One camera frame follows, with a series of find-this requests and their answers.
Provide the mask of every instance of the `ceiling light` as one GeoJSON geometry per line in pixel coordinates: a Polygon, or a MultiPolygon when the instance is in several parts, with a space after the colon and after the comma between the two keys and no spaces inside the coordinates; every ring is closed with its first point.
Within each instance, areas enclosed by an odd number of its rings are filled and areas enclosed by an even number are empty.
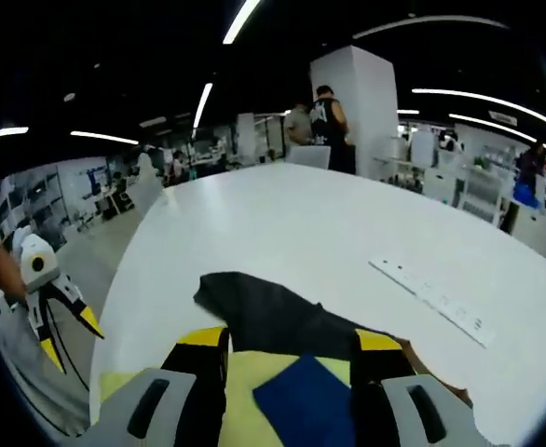
{"type": "Polygon", "coordinates": [[[273,119],[274,116],[267,116],[266,118],[259,119],[258,121],[254,121],[254,125],[258,126],[259,124],[264,124],[266,121],[270,121],[273,119]]]}
{"type": "Polygon", "coordinates": [[[3,128],[0,129],[0,137],[6,137],[7,135],[19,135],[21,133],[27,133],[29,128],[3,128]]]}
{"type": "Polygon", "coordinates": [[[244,2],[244,5],[242,5],[242,8],[239,10],[238,15],[236,16],[234,21],[232,21],[229,30],[227,30],[227,34],[224,38],[224,45],[231,45],[234,43],[234,40],[236,40],[236,37],[238,36],[239,31],[242,29],[242,26],[244,26],[244,23],[246,23],[246,20],[248,20],[248,18],[251,16],[260,1],[261,0],[246,0],[244,2]]]}
{"type": "Polygon", "coordinates": [[[158,116],[157,118],[149,119],[147,121],[143,121],[139,124],[142,128],[150,128],[151,126],[154,126],[155,124],[161,124],[165,123],[166,119],[165,116],[158,116]]]}
{"type": "Polygon", "coordinates": [[[371,28],[368,31],[363,31],[358,34],[354,34],[351,38],[352,39],[360,39],[361,37],[365,37],[369,34],[374,33],[380,33],[381,31],[390,30],[393,28],[398,28],[400,26],[406,26],[406,25],[413,25],[416,23],[432,23],[435,21],[467,21],[471,23],[481,23],[484,25],[490,25],[490,26],[496,26],[498,28],[505,28],[506,30],[509,29],[507,25],[504,25],[502,23],[499,23],[498,21],[489,20],[489,19],[482,19],[480,17],[472,17],[472,16],[424,16],[424,17],[410,17],[409,19],[404,20],[398,20],[394,21],[393,23],[386,23],[384,25],[376,26],[375,28],[371,28]]]}
{"type": "Polygon", "coordinates": [[[476,100],[494,102],[495,104],[505,105],[507,107],[511,107],[512,109],[519,110],[520,112],[524,112],[525,114],[532,115],[540,121],[544,121],[546,123],[546,116],[541,115],[538,112],[534,112],[533,110],[514,104],[513,102],[499,100],[491,96],[479,95],[477,93],[467,93],[465,91],[443,90],[439,88],[412,88],[412,93],[434,93],[437,95],[463,96],[465,98],[474,98],[476,100]]]}
{"type": "Polygon", "coordinates": [[[485,126],[489,126],[491,128],[504,130],[506,132],[512,133],[513,135],[517,135],[520,138],[523,138],[524,140],[528,140],[529,142],[536,142],[537,140],[534,137],[530,137],[529,135],[525,135],[524,133],[520,132],[519,130],[506,128],[505,126],[501,126],[500,124],[491,123],[490,121],[484,121],[483,119],[478,118],[472,118],[469,116],[463,116],[463,115],[456,115],[456,114],[449,114],[452,118],[455,119],[461,119],[463,121],[470,121],[472,123],[478,123],[478,124],[484,124],[485,126]]]}
{"type": "Polygon", "coordinates": [[[128,140],[126,138],[112,137],[111,135],[103,135],[101,133],[91,133],[91,132],[79,132],[78,130],[73,130],[70,132],[71,135],[75,137],[90,137],[90,138],[99,138],[100,140],[110,140],[112,142],[127,142],[128,144],[138,144],[134,140],[128,140]]]}
{"type": "Polygon", "coordinates": [[[197,114],[195,115],[195,124],[192,126],[194,129],[198,127],[198,123],[200,122],[200,116],[202,115],[202,109],[205,108],[205,103],[207,102],[207,98],[209,98],[209,93],[211,92],[212,88],[213,83],[210,82],[202,90],[202,95],[200,95],[200,101],[198,102],[197,114]]]}

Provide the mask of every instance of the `blue cloth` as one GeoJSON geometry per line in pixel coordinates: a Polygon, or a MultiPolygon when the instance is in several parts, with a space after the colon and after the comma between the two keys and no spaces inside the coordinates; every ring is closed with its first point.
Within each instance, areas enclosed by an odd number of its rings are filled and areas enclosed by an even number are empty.
{"type": "Polygon", "coordinates": [[[537,208],[539,205],[539,202],[534,196],[531,188],[525,183],[517,182],[515,184],[515,188],[513,189],[513,198],[519,200],[528,207],[537,208]]]}
{"type": "Polygon", "coordinates": [[[312,356],[301,357],[253,391],[285,447],[355,445],[349,394],[312,356]]]}

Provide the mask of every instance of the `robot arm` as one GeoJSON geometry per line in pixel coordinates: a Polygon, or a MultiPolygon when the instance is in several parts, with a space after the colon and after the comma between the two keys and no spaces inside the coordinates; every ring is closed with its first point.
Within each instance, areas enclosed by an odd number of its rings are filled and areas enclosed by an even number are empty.
{"type": "Polygon", "coordinates": [[[60,270],[55,251],[38,235],[31,234],[22,241],[20,274],[27,291],[31,327],[48,357],[64,372],[64,363],[49,327],[48,300],[61,302],[83,326],[103,338],[99,323],[80,290],[60,270]]]}

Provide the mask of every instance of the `man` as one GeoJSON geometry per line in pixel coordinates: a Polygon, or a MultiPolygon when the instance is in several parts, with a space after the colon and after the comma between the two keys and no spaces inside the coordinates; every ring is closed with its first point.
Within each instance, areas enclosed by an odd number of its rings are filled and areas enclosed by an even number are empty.
{"type": "Polygon", "coordinates": [[[526,184],[534,195],[536,194],[536,176],[542,174],[545,161],[546,153],[542,142],[532,144],[515,161],[517,168],[520,170],[518,182],[526,184]]]}
{"type": "Polygon", "coordinates": [[[302,102],[297,102],[294,109],[285,117],[283,128],[287,135],[288,148],[310,144],[312,132],[308,107],[302,102]]]}
{"type": "Polygon", "coordinates": [[[329,169],[354,174],[353,146],[346,143],[348,121],[329,86],[317,88],[317,100],[312,104],[310,120],[315,144],[331,146],[329,169]]]}
{"type": "Polygon", "coordinates": [[[26,290],[20,277],[20,268],[0,241],[0,289],[14,299],[25,303],[26,290]]]}

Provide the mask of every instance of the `white table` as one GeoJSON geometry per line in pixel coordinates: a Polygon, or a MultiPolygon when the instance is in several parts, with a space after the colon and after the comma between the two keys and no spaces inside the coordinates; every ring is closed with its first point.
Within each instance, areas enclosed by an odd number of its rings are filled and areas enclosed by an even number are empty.
{"type": "Polygon", "coordinates": [[[91,367],[159,365],[175,341],[220,324],[194,304],[201,275],[238,270],[340,316],[410,339],[430,369],[466,387],[493,442],[521,440],[546,412],[546,260],[488,223],[383,183],[274,163],[176,186],[148,212],[118,268],[91,367]],[[484,349],[371,267],[411,269],[481,312],[484,349]]]}

